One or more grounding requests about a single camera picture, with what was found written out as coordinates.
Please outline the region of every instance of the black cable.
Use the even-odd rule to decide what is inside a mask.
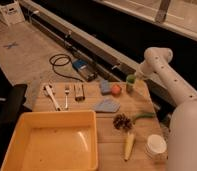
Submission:
[[[65,63],[63,63],[63,64],[57,64],[57,62],[59,60],[61,60],[61,59],[67,59],[67,61]],[[56,71],[55,67],[60,67],[60,66],[62,67],[62,66],[65,66],[65,65],[67,65],[69,63],[72,64],[72,60],[71,60],[69,55],[63,54],[63,53],[53,55],[53,56],[50,57],[49,63],[52,65],[53,72],[56,73],[57,75],[65,77],[65,78],[70,78],[70,79],[74,79],[74,80],[78,80],[78,81],[83,82],[83,80],[81,80],[79,78],[68,76],[68,75],[63,75],[63,74],[61,74],[61,73]]]

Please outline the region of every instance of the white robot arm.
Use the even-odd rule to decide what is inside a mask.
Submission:
[[[172,56],[169,48],[146,49],[135,75],[158,74],[177,105],[170,123],[167,171],[197,171],[197,91],[169,66]]]

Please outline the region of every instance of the gray floor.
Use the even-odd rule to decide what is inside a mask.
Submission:
[[[74,81],[52,71],[49,58],[58,53],[70,55],[30,23],[22,22],[7,27],[0,22],[0,65],[12,84],[28,85],[27,107],[33,107],[42,82]],[[80,78],[71,65],[62,67],[59,72]]]

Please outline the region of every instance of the white cup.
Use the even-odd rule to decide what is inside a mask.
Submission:
[[[163,158],[163,153],[165,153],[166,149],[166,141],[160,135],[152,134],[147,138],[147,154],[155,161],[161,160]]]

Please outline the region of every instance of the yellow plastic tray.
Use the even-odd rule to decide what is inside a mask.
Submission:
[[[2,171],[94,171],[98,166],[93,111],[24,113]]]

